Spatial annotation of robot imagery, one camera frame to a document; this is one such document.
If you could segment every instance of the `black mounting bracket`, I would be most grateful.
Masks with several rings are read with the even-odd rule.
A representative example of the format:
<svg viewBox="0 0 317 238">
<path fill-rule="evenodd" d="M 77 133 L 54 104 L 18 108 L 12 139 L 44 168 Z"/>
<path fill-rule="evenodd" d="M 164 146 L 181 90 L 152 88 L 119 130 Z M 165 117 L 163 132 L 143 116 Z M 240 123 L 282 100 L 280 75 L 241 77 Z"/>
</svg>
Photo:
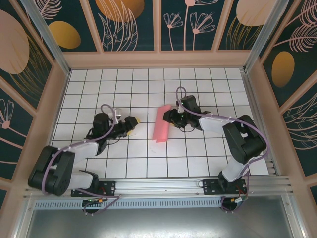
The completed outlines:
<svg viewBox="0 0 317 238">
<path fill-rule="evenodd" d="M 91 189 L 83 189 L 84 191 L 91 192 L 97 195 L 103 195 L 103 196 L 114 196 L 115 192 L 115 181 L 99 181 L 98 183 L 98 190 L 91 190 Z M 87 195 L 85 193 L 79 192 L 77 190 L 72 190 L 71 197 L 93 197 L 90 195 Z"/>
<path fill-rule="evenodd" d="M 218 179 L 204 179 L 203 181 L 204 195 L 239 195 L 239 189 L 247 193 L 246 182 L 243 178 L 240 178 L 234 182 L 229 183 L 229 186 L 225 191 L 218 183 Z"/>
</svg>

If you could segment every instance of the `yellow oval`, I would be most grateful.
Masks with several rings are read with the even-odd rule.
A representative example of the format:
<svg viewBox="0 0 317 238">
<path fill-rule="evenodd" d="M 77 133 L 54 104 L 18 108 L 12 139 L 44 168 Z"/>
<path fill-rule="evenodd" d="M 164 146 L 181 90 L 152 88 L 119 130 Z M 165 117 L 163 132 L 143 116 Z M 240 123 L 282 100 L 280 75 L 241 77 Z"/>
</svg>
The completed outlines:
<svg viewBox="0 0 317 238">
<path fill-rule="evenodd" d="M 279 87 L 284 87 L 292 78 L 295 69 L 293 56 L 286 51 L 278 53 L 272 66 L 272 81 Z"/>
<path fill-rule="evenodd" d="M 245 26 L 262 26 L 271 13 L 276 0 L 239 0 L 237 19 Z"/>
<path fill-rule="evenodd" d="M 21 73 L 29 61 L 28 36 L 21 24 L 0 10 L 0 68 L 11 74 Z"/>
<path fill-rule="evenodd" d="M 78 31 L 64 21 L 55 21 L 49 25 L 57 44 L 67 49 L 74 49 L 81 43 Z"/>
<path fill-rule="evenodd" d="M 134 18 L 140 16 L 144 10 L 144 0 L 96 0 L 99 10 L 110 20 L 117 22 L 129 21 L 121 2 L 127 11 L 128 9 L 131 10 Z"/>
</svg>

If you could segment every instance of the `pink foam block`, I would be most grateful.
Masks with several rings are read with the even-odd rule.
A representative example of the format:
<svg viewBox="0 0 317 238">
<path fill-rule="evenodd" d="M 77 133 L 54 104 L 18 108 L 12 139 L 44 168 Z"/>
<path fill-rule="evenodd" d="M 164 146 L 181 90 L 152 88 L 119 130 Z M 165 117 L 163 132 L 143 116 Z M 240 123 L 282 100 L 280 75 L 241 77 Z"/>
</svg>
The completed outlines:
<svg viewBox="0 0 317 238">
<path fill-rule="evenodd" d="M 166 142 L 168 139 L 169 123 L 163 120 L 163 116 L 164 113 L 166 113 L 171 108 L 171 105 L 158 108 L 152 137 L 152 140 L 156 140 L 156 143 Z"/>
</svg>

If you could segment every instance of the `white grid floor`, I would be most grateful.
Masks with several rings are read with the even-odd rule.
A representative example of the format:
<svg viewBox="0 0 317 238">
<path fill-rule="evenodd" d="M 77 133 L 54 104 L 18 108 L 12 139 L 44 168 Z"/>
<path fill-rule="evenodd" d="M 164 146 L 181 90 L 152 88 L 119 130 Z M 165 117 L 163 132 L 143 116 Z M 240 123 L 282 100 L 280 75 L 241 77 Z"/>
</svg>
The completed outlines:
<svg viewBox="0 0 317 238">
<path fill-rule="evenodd" d="M 141 120 L 127 138 L 75 168 L 100 178 L 164 178 L 217 176 L 230 151 L 225 138 L 213 132 L 181 132 L 170 127 L 165 143 L 152 141 L 158 107 L 176 106 L 175 90 L 186 88 L 202 111 L 223 116 L 252 117 L 237 68 L 154 68 L 73 70 L 55 127 L 52 145 L 82 140 L 104 103 L 122 108 L 122 119 Z M 251 175 L 268 175 L 265 160 L 250 166 Z"/>
</svg>

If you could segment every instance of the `flower illustration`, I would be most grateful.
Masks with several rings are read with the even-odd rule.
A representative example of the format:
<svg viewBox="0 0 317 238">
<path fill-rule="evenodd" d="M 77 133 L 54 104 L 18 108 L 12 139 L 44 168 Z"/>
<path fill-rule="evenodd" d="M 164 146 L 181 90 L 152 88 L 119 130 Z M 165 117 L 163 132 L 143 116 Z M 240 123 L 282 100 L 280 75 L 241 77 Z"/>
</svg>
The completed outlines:
<svg viewBox="0 0 317 238">
<path fill-rule="evenodd" d="M 179 16 L 179 13 L 178 14 L 172 13 L 170 16 L 168 13 L 164 14 L 164 21 L 168 27 L 170 46 L 172 47 L 172 51 L 173 51 L 174 48 L 173 48 L 170 30 L 172 28 L 183 26 L 183 22 L 181 21 L 181 17 Z"/>
<path fill-rule="evenodd" d="M 8 129 L 10 127 L 10 120 L 13 114 L 14 103 L 8 100 L 5 105 L 4 99 L 0 99 L 0 128 Z"/>
<path fill-rule="evenodd" d="M 213 15 L 213 12 L 210 14 L 202 13 L 200 14 L 199 18 L 197 18 L 196 12 L 190 14 L 190 24 L 192 25 L 192 29 L 194 33 L 193 50 L 195 50 L 195 38 L 197 34 L 214 31 L 215 26 L 212 25 L 213 23 L 212 15 Z"/>
<path fill-rule="evenodd" d="M 218 2 L 218 0 L 185 0 L 187 6 L 209 5 Z"/>
</svg>

